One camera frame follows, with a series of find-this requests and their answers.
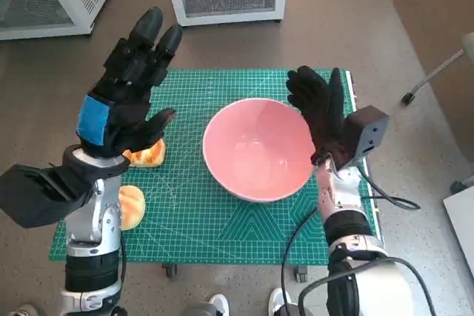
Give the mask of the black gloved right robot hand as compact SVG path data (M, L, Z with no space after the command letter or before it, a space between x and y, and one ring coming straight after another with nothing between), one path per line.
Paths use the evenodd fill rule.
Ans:
M315 152L311 163L319 165L332 158L339 166L349 161L343 144L344 91L340 71L334 68L325 81L308 66L287 72L287 100L300 110L310 130Z

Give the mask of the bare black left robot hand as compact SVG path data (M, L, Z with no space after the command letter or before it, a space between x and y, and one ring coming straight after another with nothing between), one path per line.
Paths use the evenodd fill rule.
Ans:
M87 93L76 127L83 150L99 158L154 145L176 111L165 108L152 118L150 97L161 85L181 42L183 30L174 24L164 35L160 8L152 7L120 38L104 63L105 72Z

